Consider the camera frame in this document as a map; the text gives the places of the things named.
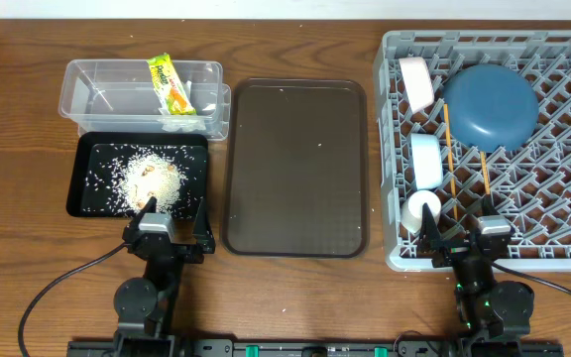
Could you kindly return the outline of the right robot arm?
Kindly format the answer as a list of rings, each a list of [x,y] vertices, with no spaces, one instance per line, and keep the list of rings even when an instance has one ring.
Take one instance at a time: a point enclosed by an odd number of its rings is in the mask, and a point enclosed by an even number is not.
[[[435,269],[451,268],[461,322],[468,330],[440,347],[440,356],[520,356],[520,338],[530,332],[534,292],[524,283],[497,281],[493,264],[508,252],[513,229],[481,200],[482,215],[461,239],[444,239],[430,208],[422,206],[418,249],[432,255]]]

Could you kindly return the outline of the white tissue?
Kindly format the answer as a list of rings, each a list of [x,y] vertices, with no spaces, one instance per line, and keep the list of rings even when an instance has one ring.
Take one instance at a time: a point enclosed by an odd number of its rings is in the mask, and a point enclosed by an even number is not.
[[[218,110],[219,93],[216,84],[197,83],[188,80],[182,84],[185,94],[195,109],[194,114],[171,114],[167,101],[163,98],[159,119],[166,132],[204,131],[206,123],[213,119]]]

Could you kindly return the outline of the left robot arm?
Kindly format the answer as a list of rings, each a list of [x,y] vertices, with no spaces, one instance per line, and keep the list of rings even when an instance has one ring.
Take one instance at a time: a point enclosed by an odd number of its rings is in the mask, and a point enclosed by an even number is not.
[[[125,281],[113,304],[118,315],[113,356],[178,356],[180,348],[169,333],[182,268],[201,264],[215,251],[215,241],[202,199],[193,219],[193,244],[174,240],[170,215],[156,212],[157,201],[149,199],[124,228],[127,250],[146,262],[145,273]]]

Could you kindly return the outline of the wooden chopstick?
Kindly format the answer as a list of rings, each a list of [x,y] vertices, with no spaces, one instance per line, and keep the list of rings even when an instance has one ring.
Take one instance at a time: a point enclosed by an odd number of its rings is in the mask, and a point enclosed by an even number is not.
[[[482,176],[484,181],[485,195],[490,196],[491,194],[490,175],[487,166],[487,156],[486,153],[483,151],[480,152],[480,161],[481,161]]]
[[[449,119],[448,105],[446,103],[443,105],[443,118],[444,118],[444,123],[446,125],[445,140],[446,140],[446,145],[448,148],[448,155],[447,155],[448,171],[451,174],[450,190],[451,190],[451,196],[453,199],[453,215],[454,215],[454,219],[456,221],[459,221],[459,212],[458,212],[458,207],[457,207],[457,188],[456,188],[456,181],[455,181],[455,177],[454,177],[453,148],[452,148],[452,140],[451,140],[451,132],[450,132],[450,119]]]

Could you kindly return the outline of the green yellow snack wrapper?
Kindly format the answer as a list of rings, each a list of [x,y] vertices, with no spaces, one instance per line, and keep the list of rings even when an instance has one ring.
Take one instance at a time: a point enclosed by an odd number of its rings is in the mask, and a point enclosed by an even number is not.
[[[168,54],[147,60],[154,92],[158,96],[164,115],[195,115],[184,86]]]

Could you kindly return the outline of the dark blue plate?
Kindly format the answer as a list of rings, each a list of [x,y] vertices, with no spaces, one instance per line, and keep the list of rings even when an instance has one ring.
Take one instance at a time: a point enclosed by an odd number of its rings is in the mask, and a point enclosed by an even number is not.
[[[529,82],[501,65],[465,68],[444,85],[450,132],[467,147],[515,151],[531,138],[539,102]]]

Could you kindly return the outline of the pile of rice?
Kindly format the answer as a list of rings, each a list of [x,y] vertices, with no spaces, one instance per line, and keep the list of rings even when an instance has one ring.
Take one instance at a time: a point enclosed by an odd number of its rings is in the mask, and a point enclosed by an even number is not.
[[[154,196],[157,212],[191,220],[205,195],[207,167],[202,146],[97,144],[84,171],[79,212],[132,217]]]

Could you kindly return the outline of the white cup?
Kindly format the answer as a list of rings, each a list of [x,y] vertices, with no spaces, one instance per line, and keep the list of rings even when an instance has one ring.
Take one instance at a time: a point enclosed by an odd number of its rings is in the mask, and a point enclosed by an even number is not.
[[[402,205],[400,212],[400,223],[409,234],[420,230],[424,204],[428,205],[434,221],[439,222],[442,209],[439,197],[430,190],[416,191]]]

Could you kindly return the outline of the light blue bowl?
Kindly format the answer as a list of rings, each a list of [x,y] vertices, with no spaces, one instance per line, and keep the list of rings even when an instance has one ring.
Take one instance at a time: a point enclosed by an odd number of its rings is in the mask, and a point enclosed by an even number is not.
[[[412,133],[409,144],[415,187],[418,190],[439,187],[443,182],[443,169],[438,139],[433,135]]]

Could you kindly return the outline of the pink white bowl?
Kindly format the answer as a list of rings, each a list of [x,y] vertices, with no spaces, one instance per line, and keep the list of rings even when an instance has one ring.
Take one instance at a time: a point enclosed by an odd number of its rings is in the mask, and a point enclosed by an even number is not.
[[[400,74],[413,114],[434,102],[434,91],[426,61],[423,58],[399,59]]]

